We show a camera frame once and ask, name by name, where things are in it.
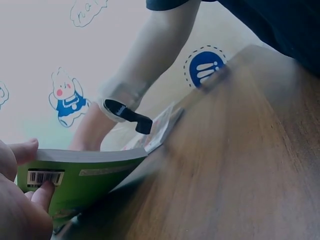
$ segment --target black clip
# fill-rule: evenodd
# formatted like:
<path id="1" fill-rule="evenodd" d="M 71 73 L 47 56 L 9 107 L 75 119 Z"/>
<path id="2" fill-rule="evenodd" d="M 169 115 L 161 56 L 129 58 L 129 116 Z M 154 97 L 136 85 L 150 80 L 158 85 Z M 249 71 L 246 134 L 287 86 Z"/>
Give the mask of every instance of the black clip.
<path id="1" fill-rule="evenodd" d="M 150 134 L 153 121 L 149 117 L 138 114 L 127 108 L 126 105 L 111 99 L 104 100 L 103 106 L 105 109 L 122 119 L 129 122 L 137 122 L 135 130 L 138 133 L 144 135 Z"/>

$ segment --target wooden table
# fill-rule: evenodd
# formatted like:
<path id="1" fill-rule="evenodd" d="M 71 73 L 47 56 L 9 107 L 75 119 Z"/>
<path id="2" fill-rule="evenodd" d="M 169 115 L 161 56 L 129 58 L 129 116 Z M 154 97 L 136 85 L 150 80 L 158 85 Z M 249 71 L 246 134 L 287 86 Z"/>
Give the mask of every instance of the wooden table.
<path id="1" fill-rule="evenodd" d="M 166 143 L 63 239 L 320 239 L 320 79 L 249 46 Z"/>

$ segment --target dark sleeve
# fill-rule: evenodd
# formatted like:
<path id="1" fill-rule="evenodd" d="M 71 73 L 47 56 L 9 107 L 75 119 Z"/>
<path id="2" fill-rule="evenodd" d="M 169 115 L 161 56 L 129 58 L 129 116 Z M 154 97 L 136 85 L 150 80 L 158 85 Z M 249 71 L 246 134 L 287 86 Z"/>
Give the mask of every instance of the dark sleeve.
<path id="1" fill-rule="evenodd" d="M 152 11 L 175 9 L 189 0 L 146 0 L 146 8 Z"/>

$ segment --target blue dress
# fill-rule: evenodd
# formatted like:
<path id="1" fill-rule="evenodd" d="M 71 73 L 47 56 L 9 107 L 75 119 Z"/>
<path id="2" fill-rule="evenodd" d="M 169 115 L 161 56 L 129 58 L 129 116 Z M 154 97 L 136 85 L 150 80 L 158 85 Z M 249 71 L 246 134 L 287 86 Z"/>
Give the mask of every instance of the blue dress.
<path id="1" fill-rule="evenodd" d="M 56 107 L 56 110 L 58 111 L 58 118 L 69 116 L 70 114 L 73 114 L 75 112 L 78 112 L 83 106 L 87 104 L 87 100 L 80 96 L 77 91 L 74 91 L 75 98 L 66 101 L 64 100 L 58 100 L 58 104 Z M 76 104 L 76 108 L 73 109 L 72 105 L 73 103 Z"/>

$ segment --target person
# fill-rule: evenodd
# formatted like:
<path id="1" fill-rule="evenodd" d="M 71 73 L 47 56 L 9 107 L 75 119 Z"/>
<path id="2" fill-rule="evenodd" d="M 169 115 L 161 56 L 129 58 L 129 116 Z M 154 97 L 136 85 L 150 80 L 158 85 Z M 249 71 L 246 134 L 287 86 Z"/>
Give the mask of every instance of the person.
<path id="1" fill-rule="evenodd" d="M 320 1 L 219 0 L 263 42 L 320 76 Z M 174 63 L 189 38 L 201 0 L 146 0 L 151 16 L 117 73 L 105 82 L 80 122 L 71 150 L 100 150 L 121 118 L 104 105 L 113 100 L 137 110 L 154 82 Z"/>
<path id="2" fill-rule="evenodd" d="M 45 182 L 35 192 L 23 193 L 14 183 L 18 165 L 35 159 L 38 140 L 6 145 L 0 140 L 0 239 L 50 239 L 48 210 L 55 187 Z"/>
<path id="3" fill-rule="evenodd" d="M 219 0 L 263 42 L 320 75 L 320 2 L 316 0 Z M 78 126 L 71 150 L 99 151 L 106 134 L 126 119 L 106 107 L 113 100 L 136 111 L 154 82 L 174 63 L 189 38 L 201 0 L 146 0 L 152 11 L 117 73 L 105 82 Z M 48 215 L 54 186 L 35 192 L 14 184 L 17 165 L 34 158 L 38 141 L 0 141 L 0 239 L 50 239 Z"/>

